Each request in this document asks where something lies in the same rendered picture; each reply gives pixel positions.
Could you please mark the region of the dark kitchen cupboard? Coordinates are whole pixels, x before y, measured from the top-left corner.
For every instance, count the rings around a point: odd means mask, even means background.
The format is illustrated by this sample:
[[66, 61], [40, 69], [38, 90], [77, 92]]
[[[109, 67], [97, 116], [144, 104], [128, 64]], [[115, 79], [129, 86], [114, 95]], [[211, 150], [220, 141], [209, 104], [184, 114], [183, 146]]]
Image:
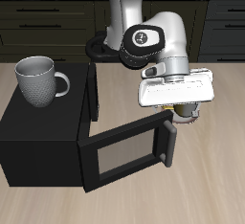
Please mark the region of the dark kitchen cupboard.
[[[206, 1], [144, 1], [143, 20], [160, 11], [184, 21], [189, 60], [198, 58]], [[88, 62], [85, 45], [111, 23], [107, 1], [0, 2], [0, 62], [48, 56], [58, 62]]]

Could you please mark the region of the grey kitchen cupboard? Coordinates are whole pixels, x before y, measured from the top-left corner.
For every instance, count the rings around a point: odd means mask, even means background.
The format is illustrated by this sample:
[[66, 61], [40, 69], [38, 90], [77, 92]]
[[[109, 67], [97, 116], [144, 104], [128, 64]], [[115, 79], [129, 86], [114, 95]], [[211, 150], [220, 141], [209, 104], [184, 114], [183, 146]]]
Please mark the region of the grey kitchen cupboard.
[[198, 61], [245, 62], [245, 0], [209, 2]]

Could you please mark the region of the grey dotted mug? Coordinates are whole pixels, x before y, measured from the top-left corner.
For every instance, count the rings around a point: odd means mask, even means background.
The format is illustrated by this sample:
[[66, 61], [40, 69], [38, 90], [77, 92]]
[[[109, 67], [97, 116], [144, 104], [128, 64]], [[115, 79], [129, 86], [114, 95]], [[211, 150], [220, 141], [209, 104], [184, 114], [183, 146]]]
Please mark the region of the grey dotted mug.
[[[46, 56], [30, 56], [16, 63], [14, 72], [22, 95], [28, 103], [37, 108], [50, 105], [54, 98], [63, 97], [70, 91], [70, 80], [55, 71], [54, 62]], [[56, 78], [63, 78], [66, 90], [56, 91]]]

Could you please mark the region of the black microwave oven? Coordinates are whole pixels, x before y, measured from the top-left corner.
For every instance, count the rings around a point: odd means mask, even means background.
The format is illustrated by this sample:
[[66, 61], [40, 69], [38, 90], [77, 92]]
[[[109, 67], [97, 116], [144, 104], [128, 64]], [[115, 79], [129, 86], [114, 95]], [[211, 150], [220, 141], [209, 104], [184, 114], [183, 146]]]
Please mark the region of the black microwave oven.
[[[82, 187], [89, 192], [160, 162], [171, 166], [177, 129], [170, 111], [90, 136], [90, 123], [99, 116], [96, 65], [57, 67], [71, 81], [66, 96], [34, 108], [15, 89], [0, 121], [0, 165], [11, 187]], [[101, 149], [148, 132], [149, 154], [100, 172]]]

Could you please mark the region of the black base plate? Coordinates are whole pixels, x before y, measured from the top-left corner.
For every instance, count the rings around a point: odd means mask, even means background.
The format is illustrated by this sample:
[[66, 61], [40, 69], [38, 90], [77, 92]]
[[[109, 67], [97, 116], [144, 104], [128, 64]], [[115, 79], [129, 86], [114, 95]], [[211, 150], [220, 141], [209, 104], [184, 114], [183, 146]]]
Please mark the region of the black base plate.
[[120, 62], [119, 51], [110, 48], [105, 43], [107, 31], [98, 31], [85, 47], [86, 54], [95, 63], [118, 63]]

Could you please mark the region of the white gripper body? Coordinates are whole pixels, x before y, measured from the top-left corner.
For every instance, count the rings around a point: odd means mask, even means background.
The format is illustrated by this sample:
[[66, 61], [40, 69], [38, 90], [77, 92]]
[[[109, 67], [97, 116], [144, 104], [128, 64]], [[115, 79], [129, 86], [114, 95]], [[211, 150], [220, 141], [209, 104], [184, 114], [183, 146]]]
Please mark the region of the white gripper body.
[[163, 78], [144, 79], [139, 86], [139, 105], [156, 106], [212, 101], [213, 74], [207, 68], [190, 69], [183, 81]]

